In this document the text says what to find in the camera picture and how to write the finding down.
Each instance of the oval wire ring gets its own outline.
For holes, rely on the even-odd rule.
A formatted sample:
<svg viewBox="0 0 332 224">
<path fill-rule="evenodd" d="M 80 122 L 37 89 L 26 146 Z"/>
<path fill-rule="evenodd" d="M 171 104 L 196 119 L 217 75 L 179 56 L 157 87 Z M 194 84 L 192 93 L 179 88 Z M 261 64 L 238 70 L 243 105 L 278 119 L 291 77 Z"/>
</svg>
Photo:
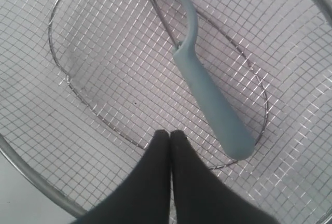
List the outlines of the oval wire ring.
<svg viewBox="0 0 332 224">
<path fill-rule="evenodd" d="M 125 133 L 123 133 L 122 130 L 120 130 L 119 128 L 117 128 L 115 125 L 111 124 L 109 121 L 107 121 L 104 117 L 102 117 L 79 93 L 78 90 L 75 89 L 75 87 L 72 85 L 71 83 L 71 77 L 69 75 L 69 72 L 67 72 L 61 65 L 60 62 L 56 56 L 56 52 L 54 50 L 54 45 L 53 45 L 53 39 L 52 39 L 52 30 L 53 30 L 53 20 L 54 17 L 56 15 L 57 12 L 57 8 L 59 6 L 59 4 L 61 3 L 62 0 L 56 0 L 54 7 L 52 8 L 51 11 L 51 16 L 49 19 L 49 23 L 48 23 L 48 43 L 50 46 L 50 51 L 53 57 L 53 60 L 56 64 L 56 66 L 66 75 L 66 80 L 67 80 L 67 84 L 70 87 L 70 89 L 75 93 L 75 95 L 81 100 L 82 103 L 84 103 L 104 124 L 106 124 L 109 128 L 111 128 L 114 132 L 116 132 L 117 134 L 119 134 L 121 137 L 123 137 L 125 140 L 129 141 L 131 144 L 137 146 L 138 148 L 145 150 L 146 147 L 142 146 L 141 144 L 137 143 L 135 140 L 133 140 L 131 137 L 129 137 L 128 135 L 126 135 Z M 252 62 L 247 58 L 247 56 L 244 54 L 244 51 L 242 50 L 242 48 L 240 47 L 240 45 L 234 41 L 225 31 L 222 30 L 221 27 L 219 27 L 214 21 L 211 20 L 211 18 L 209 18 L 204 12 L 202 12 L 199 9 L 196 9 L 196 12 L 198 14 L 198 16 L 200 16 L 202 19 L 204 19 L 207 23 L 209 23 L 212 27 L 214 27 L 218 32 L 220 32 L 233 46 L 234 48 L 237 50 L 237 52 L 240 54 L 240 56 L 242 56 L 242 58 L 245 60 L 248 69 L 250 72 L 252 72 L 254 74 L 254 77 L 256 78 L 258 85 L 261 89 L 261 97 L 264 100 L 264 110 L 265 110 L 265 114 L 264 114 L 264 121 L 262 124 L 262 128 L 260 130 L 260 133 L 258 135 L 258 137 L 256 138 L 256 144 L 261 140 L 262 135 L 266 129 L 266 126 L 268 124 L 268 118 L 269 118 L 269 101 L 268 101 L 268 96 L 266 93 L 266 89 L 263 85 L 263 78 L 261 78 L 258 75 L 258 70 L 255 70 L 253 68 L 253 64 Z M 222 169 L 228 166 L 231 166 L 233 164 L 238 163 L 238 160 L 232 160 L 229 163 L 225 163 L 225 164 L 221 164 L 221 165 L 217 165 L 217 166 L 210 166 L 209 169 L 210 170 L 216 170 L 216 169 Z"/>
</svg>

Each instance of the white floor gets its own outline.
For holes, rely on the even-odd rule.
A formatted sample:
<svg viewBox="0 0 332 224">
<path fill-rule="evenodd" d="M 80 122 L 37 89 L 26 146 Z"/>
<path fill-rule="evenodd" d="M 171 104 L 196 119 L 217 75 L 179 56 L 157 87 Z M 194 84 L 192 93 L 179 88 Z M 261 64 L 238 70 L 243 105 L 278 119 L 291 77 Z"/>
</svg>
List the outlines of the white floor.
<svg viewBox="0 0 332 224">
<path fill-rule="evenodd" d="M 70 223 L 74 218 L 35 189 L 0 155 L 2 224 Z"/>
</svg>

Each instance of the peeler handle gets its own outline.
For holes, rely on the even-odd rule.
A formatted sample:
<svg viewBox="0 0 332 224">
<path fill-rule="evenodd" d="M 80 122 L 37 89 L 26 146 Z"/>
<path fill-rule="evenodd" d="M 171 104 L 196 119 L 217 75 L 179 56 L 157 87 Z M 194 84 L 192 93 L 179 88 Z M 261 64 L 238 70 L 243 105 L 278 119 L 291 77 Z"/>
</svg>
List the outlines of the peeler handle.
<svg viewBox="0 0 332 224">
<path fill-rule="evenodd" d="M 254 152 L 255 140 L 198 60 L 196 9 L 191 0 L 179 1 L 186 12 L 188 32 L 173 59 L 226 155 L 246 159 Z"/>
</svg>

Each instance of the white surface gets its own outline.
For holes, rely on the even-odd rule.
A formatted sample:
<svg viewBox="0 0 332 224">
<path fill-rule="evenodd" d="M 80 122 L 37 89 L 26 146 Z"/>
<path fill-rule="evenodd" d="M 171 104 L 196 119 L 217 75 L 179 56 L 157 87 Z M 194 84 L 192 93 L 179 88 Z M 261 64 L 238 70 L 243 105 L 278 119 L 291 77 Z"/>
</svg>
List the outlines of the white surface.
<svg viewBox="0 0 332 224">
<path fill-rule="evenodd" d="M 62 224 L 74 218 L 33 187 L 0 155 L 0 218 L 2 224 Z"/>
</svg>

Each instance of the metal mesh strainer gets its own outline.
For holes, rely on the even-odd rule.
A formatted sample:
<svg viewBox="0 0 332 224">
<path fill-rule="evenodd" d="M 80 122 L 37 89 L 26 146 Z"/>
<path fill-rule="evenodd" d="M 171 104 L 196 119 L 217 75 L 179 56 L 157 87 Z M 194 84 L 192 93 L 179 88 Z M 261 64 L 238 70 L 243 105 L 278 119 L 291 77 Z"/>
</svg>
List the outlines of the metal mesh strainer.
<svg viewBox="0 0 332 224">
<path fill-rule="evenodd" d="M 313 0 L 193 0 L 197 54 L 259 140 L 237 163 L 204 121 L 148 0 L 0 2 L 0 150 L 73 215 L 112 192 L 163 128 L 184 130 L 226 185 L 281 222 L 329 219 L 332 35 Z M 179 3 L 157 2 L 181 39 Z M 112 18 L 124 9 L 139 14 Z"/>
</svg>

